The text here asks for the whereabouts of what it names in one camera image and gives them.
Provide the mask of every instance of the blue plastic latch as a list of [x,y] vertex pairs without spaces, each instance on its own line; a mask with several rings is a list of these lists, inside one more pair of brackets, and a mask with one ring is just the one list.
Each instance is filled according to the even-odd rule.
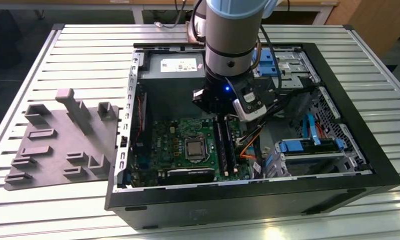
[[335,143],[336,143],[338,149],[339,149],[340,151],[343,151],[344,148],[346,148],[346,146],[344,146],[344,141],[343,141],[340,138],[336,138]]
[[280,152],[285,153],[288,151],[287,145],[284,142],[279,143],[279,147],[280,147]]
[[[252,61],[255,62],[257,57],[257,50],[253,51]],[[257,65],[257,74],[260,77],[275,77],[277,76],[277,70],[273,61],[273,55],[269,49],[261,49],[260,60]]]
[[301,144],[300,140],[284,141],[284,144],[285,144],[287,150],[289,152],[301,152],[301,151],[304,151],[303,144]]
[[316,129],[316,123],[315,123],[315,117],[311,113],[307,113],[303,119],[303,127],[305,125],[305,122],[308,122],[309,125],[309,131],[311,131],[311,138],[313,140],[315,145],[320,145],[320,139],[318,135],[318,129]]
[[272,162],[273,160],[273,155],[269,155],[267,162],[265,162],[265,167],[268,166],[268,164]]

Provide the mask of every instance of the orange wire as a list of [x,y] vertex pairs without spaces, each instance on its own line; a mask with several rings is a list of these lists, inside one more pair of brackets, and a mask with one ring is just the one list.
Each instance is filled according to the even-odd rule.
[[320,134],[320,138],[324,138],[326,137],[326,133],[323,132],[322,126],[320,126],[320,124],[318,122],[315,123],[315,126],[318,128],[318,131],[319,131],[319,134]]
[[255,160],[256,160],[256,157],[255,157],[255,156],[252,156],[252,155],[241,155],[240,157],[241,157],[241,158],[247,158],[247,159],[255,159]]
[[248,147],[252,145],[255,139],[259,137],[261,131],[259,131],[259,133],[255,135],[255,137],[252,138],[252,140],[248,142],[248,144],[245,145],[241,153],[240,153],[240,158],[243,158],[243,155],[245,154],[247,150],[248,150]]

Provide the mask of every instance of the motherboard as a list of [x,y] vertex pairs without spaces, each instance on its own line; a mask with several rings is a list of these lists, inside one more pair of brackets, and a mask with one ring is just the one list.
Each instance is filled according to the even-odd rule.
[[[220,169],[212,118],[160,120],[152,125],[151,154],[136,156],[140,187],[249,179],[248,164],[231,174]],[[233,142],[241,136],[239,121],[228,121]]]

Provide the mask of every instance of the gray foam tray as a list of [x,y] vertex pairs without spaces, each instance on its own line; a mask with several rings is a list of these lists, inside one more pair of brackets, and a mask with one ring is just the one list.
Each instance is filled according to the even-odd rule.
[[[116,157],[119,107],[108,102],[91,108],[81,101],[75,103],[79,113],[49,111],[43,104],[29,106],[25,116],[31,123],[5,177],[7,190],[108,179]],[[83,115],[83,124],[93,130],[88,135],[69,112]]]

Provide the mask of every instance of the floor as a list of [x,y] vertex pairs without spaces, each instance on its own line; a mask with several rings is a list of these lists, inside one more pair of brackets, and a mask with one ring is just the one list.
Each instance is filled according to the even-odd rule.
[[[17,48],[23,55],[23,61],[9,69],[0,70],[0,122],[13,101],[15,95],[20,89],[21,82],[25,79],[32,67],[44,41],[51,32],[55,23],[67,24],[133,24],[132,13],[127,10],[96,10],[71,11],[56,10],[45,12],[45,19],[37,20],[35,12],[31,10],[12,11],[13,18],[17,22],[24,38],[17,42]],[[152,24],[160,20],[169,24],[175,21],[176,11],[167,11],[157,15],[151,11],[144,11],[144,21]],[[400,81],[400,41],[383,58],[387,65],[398,65],[394,75]]]

